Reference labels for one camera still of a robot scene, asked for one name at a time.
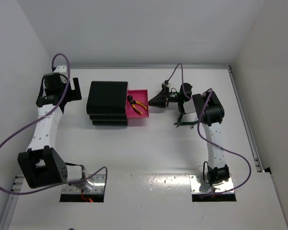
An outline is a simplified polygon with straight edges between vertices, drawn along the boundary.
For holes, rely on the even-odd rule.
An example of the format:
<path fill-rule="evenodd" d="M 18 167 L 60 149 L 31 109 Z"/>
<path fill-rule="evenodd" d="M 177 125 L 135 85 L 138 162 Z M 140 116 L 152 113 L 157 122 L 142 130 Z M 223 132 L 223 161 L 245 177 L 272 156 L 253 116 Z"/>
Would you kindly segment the pink top drawer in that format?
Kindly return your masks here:
<path fill-rule="evenodd" d="M 127 90 L 127 119 L 143 119 L 149 117 L 148 90 Z"/>

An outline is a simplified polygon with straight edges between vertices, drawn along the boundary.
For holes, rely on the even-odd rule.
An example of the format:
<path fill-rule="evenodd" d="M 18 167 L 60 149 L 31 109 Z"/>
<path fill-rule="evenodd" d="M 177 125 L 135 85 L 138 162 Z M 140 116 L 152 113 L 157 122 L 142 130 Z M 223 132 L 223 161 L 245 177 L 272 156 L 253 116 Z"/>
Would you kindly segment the black drawer cabinet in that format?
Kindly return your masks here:
<path fill-rule="evenodd" d="M 92 81 L 86 112 L 94 126 L 126 127 L 128 82 Z"/>

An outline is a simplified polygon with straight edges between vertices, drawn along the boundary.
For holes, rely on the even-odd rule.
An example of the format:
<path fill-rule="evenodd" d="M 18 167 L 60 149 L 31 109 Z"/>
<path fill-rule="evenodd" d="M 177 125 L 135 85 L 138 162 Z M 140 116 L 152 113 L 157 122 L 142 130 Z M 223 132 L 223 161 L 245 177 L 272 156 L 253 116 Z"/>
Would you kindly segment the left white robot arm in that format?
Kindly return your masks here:
<path fill-rule="evenodd" d="M 51 185 L 85 183 L 83 165 L 65 163 L 55 150 L 60 119 L 68 102 L 82 99 L 79 81 L 73 78 L 74 89 L 67 84 L 67 76 L 48 73 L 43 76 L 36 101 L 39 121 L 25 152 L 18 155 L 18 163 L 30 188 Z"/>

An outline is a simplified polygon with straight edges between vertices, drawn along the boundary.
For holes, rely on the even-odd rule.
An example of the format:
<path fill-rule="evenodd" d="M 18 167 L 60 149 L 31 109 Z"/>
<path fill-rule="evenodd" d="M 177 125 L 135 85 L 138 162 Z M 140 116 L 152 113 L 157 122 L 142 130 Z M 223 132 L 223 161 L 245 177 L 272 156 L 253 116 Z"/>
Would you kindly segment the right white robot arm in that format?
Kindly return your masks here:
<path fill-rule="evenodd" d="M 214 185 L 229 179 L 229 167 L 224 156 L 221 139 L 221 123 L 225 116 L 223 105 L 215 92 L 192 94 L 192 85 L 182 83 L 179 92 L 171 92 L 166 80 L 161 91 L 148 101 L 150 106 L 167 108 L 169 103 L 177 103 L 180 118 L 175 125 L 197 125 L 204 128 L 207 142 L 208 161 L 207 172 L 203 179 Z"/>

